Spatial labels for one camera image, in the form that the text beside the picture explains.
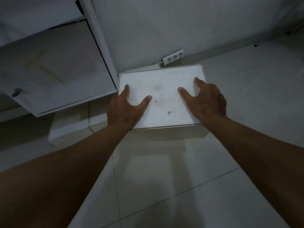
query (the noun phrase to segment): door knob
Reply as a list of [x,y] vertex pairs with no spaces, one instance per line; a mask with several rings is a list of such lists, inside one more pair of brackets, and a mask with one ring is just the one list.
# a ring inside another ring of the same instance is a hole
[[17,97],[21,93],[22,89],[20,88],[15,88],[15,92],[12,94],[12,97]]

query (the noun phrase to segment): hand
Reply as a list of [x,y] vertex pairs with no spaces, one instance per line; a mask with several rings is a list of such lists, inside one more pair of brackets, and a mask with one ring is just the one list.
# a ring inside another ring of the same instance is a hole
[[146,96],[142,102],[137,105],[130,105],[127,99],[129,98],[129,85],[125,86],[123,92],[118,95],[113,95],[110,105],[107,110],[108,125],[113,125],[116,122],[124,122],[130,126],[132,129],[140,120],[152,96]]
[[200,88],[196,97],[191,96],[183,87],[177,90],[185,100],[191,113],[204,124],[210,114],[226,116],[226,99],[214,84],[207,84],[199,78],[194,78],[195,84]]

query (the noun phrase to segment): person's right arm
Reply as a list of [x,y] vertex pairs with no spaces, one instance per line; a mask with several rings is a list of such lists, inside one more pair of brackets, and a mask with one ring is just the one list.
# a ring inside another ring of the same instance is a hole
[[271,138],[226,117],[226,100],[214,84],[195,78],[189,110],[223,144],[290,227],[304,227],[304,148]]

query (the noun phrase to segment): metal leg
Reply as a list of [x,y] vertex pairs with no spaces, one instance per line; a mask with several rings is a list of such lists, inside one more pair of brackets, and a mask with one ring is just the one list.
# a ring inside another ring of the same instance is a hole
[[258,45],[260,45],[262,42],[265,41],[265,39],[272,33],[272,31],[276,28],[277,24],[289,13],[291,13],[291,11],[293,11],[296,7],[298,7],[300,4],[302,4],[302,2],[304,2],[304,0],[299,0],[297,2],[297,4],[295,5],[295,7],[291,8],[290,10],[288,10],[279,20],[277,20],[275,22],[275,24],[271,27],[271,29],[268,31],[268,33],[262,37],[262,39],[257,42],[256,44],[254,44],[255,47],[257,47]]
[[303,19],[299,24],[297,24],[296,27],[294,27],[292,30],[288,31],[288,32],[287,32],[287,35],[291,35],[292,32],[294,32],[294,31],[295,31],[300,25],[302,25],[303,23],[304,23],[304,19]]

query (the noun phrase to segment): power socket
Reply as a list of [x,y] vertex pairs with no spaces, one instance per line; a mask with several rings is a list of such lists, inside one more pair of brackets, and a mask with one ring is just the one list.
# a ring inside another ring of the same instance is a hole
[[163,57],[162,60],[163,60],[164,65],[167,65],[167,64],[169,64],[169,63],[171,63],[171,62],[173,62],[177,59],[182,58],[183,56],[184,56],[184,50],[181,49],[181,50],[179,50],[179,51],[177,51],[173,54],[170,54],[167,57]]

